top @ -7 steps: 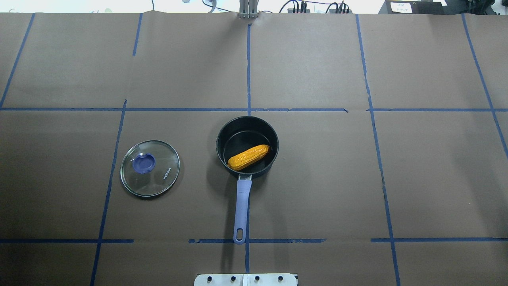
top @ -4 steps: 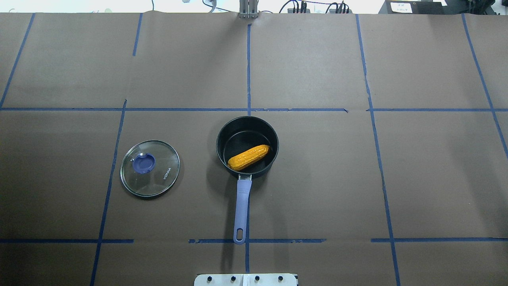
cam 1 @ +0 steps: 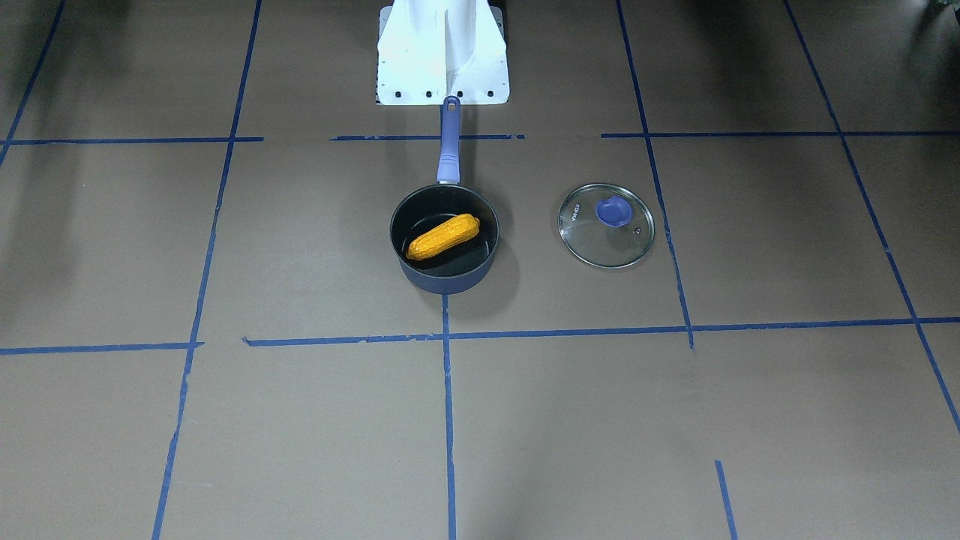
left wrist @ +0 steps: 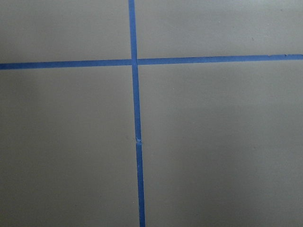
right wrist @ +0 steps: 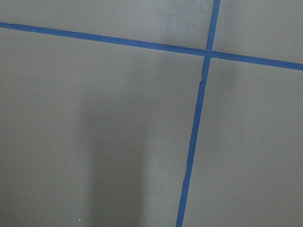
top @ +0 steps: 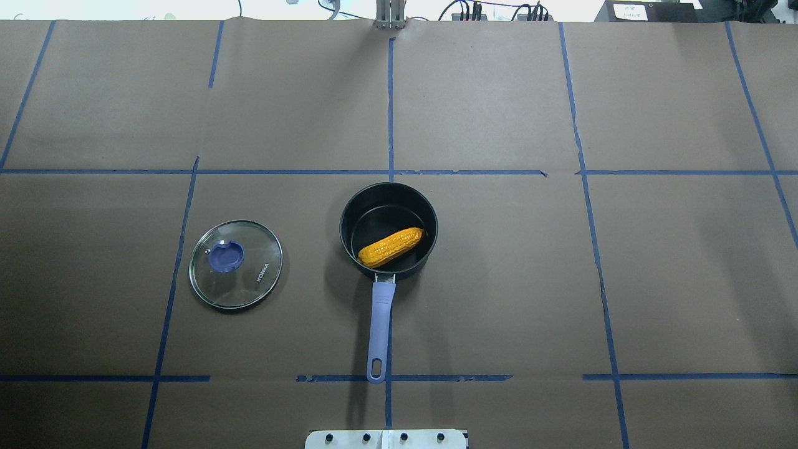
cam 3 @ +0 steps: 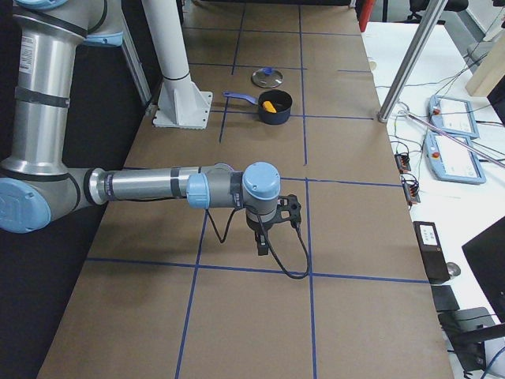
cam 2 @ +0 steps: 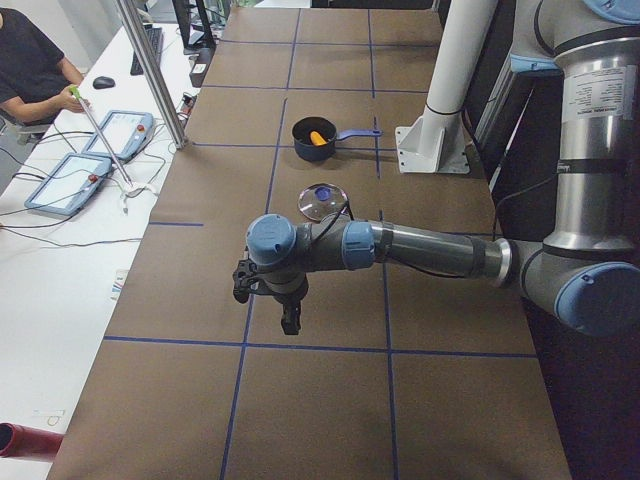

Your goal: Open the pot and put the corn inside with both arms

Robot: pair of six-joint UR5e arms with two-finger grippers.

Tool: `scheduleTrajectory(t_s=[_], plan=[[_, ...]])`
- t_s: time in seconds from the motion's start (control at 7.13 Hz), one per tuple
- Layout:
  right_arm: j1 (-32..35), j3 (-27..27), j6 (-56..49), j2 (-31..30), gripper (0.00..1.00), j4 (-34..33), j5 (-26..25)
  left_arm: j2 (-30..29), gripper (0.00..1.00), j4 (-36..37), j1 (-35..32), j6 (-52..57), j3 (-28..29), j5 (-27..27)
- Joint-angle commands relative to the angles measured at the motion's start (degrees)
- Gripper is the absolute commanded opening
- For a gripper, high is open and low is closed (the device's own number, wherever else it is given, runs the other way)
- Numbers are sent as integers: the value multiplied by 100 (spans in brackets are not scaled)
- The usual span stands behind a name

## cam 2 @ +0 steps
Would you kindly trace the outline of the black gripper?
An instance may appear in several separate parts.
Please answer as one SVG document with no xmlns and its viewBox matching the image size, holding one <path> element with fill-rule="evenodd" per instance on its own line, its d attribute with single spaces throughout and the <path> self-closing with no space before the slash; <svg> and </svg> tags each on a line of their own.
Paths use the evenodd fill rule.
<svg viewBox="0 0 640 480">
<path fill-rule="evenodd" d="M 301 302 L 308 292 L 309 284 L 306 277 L 296 277 L 286 283 L 266 281 L 278 303 L 282 305 L 281 327 L 285 335 L 298 335 L 301 330 Z"/>
</svg>

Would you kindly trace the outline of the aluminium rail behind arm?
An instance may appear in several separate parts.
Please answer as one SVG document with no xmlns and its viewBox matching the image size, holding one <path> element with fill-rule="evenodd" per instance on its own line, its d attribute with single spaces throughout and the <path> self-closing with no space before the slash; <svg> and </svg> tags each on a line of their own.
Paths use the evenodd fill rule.
<svg viewBox="0 0 640 480">
<path fill-rule="evenodd" d="M 487 145 L 491 132 L 497 125 L 500 111 L 506 104 L 515 82 L 516 74 L 511 68 L 511 57 L 507 56 L 475 129 L 475 138 L 481 148 Z"/>
</svg>

